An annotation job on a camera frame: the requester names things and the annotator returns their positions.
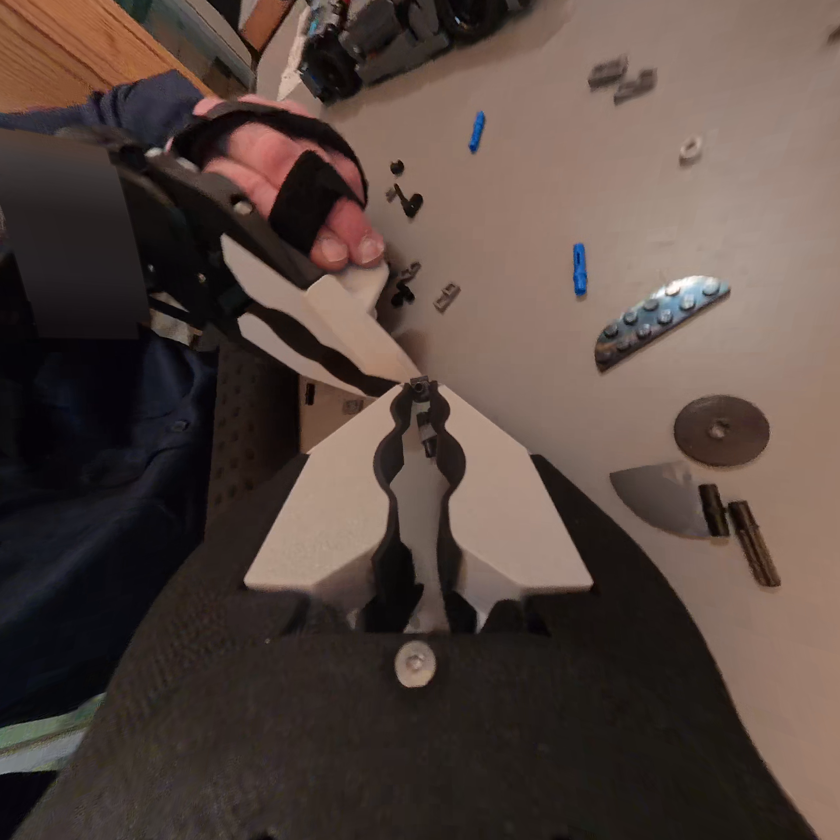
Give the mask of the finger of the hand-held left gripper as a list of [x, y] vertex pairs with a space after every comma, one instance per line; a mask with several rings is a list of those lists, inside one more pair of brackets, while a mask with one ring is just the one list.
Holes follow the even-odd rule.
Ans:
[[[373, 353], [383, 354], [382, 350], [375, 351], [374, 346], [381, 336], [375, 327], [390, 335], [375, 314], [390, 274], [385, 262], [374, 268], [351, 266], [336, 275], [321, 275], [308, 289], [300, 289], [231, 237], [222, 237], [222, 249], [227, 267], [253, 301], [247, 309], [262, 305], [285, 312], [322, 342], [350, 350], [354, 360]], [[420, 374], [412, 361], [412, 379]]]
[[379, 327], [374, 350], [383, 354], [358, 360], [350, 350], [322, 342], [292, 316], [262, 305], [250, 306], [238, 318], [238, 330], [246, 342], [309, 380], [357, 396], [379, 397], [412, 379], [412, 361]]

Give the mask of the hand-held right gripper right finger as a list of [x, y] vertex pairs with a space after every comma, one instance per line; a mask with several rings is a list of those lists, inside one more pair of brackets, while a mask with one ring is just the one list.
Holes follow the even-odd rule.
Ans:
[[430, 384], [429, 403], [446, 482], [436, 552], [449, 631], [474, 634], [501, 602], [589, 592], [592, 575], [530, 452], [445, 385]]

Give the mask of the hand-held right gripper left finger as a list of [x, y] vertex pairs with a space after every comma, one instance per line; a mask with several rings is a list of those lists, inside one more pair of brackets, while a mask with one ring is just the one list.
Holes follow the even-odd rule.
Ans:
[[424, 587], [402, 541], [392, 489], [404, 467], [414, 391], [394, 386], [306, 454], [245, 586], [304, 594], [363, 630], [400, 633]]

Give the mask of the small lego axle assembly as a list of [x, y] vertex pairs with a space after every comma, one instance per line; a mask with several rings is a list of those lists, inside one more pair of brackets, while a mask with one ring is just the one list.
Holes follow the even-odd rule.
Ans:
[[426, 376], [410, 380], [418, 436], [427, 459], [437, 456], [437, 433], [432, 425], [432, 392]]

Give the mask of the grey lego piece cluster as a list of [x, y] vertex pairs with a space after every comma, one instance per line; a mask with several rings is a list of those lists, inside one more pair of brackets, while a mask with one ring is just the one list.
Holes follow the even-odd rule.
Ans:
[[[411, 282], [415, 279], [418, 272], [421, 270], [422, 264], [419, 261], [412, 262], [407, 268], [399, 270], [395, 275], [395, 284], [399, 280], [404, 280], [411, 288]], [[447, 284], [439, 293], [437, 299], [434, 301], [434, 308], [437, 312], [443, 314], [451, 306], [453, 301], [457, 299], [461, 292], [460, 286], [455, 283]]]

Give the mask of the dark round lego disc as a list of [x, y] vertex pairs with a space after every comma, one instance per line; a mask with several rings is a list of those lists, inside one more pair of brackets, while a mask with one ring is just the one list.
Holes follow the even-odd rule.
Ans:
[[745, 466], [767, 448], [770, 423], [753, 403], [734, 395], [707, 395], [684, 406], [675, 442], [688, 458], [712, 468]]

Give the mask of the dark grey half-round lego plate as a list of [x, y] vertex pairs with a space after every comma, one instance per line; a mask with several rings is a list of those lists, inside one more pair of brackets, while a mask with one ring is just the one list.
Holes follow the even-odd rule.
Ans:
[[605, 373], [618, 366], [728, 299], [731, 290], [731, 284], [714, 276], [685, 276], [664, 284], [603, 327], [593, 349], [596, 369]]

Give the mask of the partly built lego car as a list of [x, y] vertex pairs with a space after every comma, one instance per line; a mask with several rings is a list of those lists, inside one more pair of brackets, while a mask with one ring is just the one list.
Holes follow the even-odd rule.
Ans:
[[297, 77], [320, 102], [419, 68], [494, 35], [530, 1], [308, 2], [298, 27]]

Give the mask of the small grey lego brick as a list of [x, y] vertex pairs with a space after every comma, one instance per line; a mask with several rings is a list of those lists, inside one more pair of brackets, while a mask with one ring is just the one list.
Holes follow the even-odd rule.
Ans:
[[613, 102], [616, 106], [638, 99], [656, 89], [658, 83], [658, 70], [656, 68], [645, 68], [633, 78], [624, 78], [616, 86], [613, 93]]
[[628, 70], [628, 55], [621, 55], [595, 65], [587, 78], [589, 89], [610, 87], [624, 79]]

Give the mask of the person's left hand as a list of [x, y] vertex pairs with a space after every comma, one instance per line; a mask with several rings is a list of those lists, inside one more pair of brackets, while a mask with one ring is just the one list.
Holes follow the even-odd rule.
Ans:
[[299, 106], [253, 96], [194, 99], [164, 139], [167, 151], [237, 187], [315, 266], [333, 272], [382, 262], [361, 163], [341, 134]]

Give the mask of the wooden panel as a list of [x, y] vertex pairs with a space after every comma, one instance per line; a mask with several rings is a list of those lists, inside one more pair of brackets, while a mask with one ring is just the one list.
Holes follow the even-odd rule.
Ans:
[[65, 107], [168, 70], [210, 94], [114, 2], [1, 2], [2, 112]]

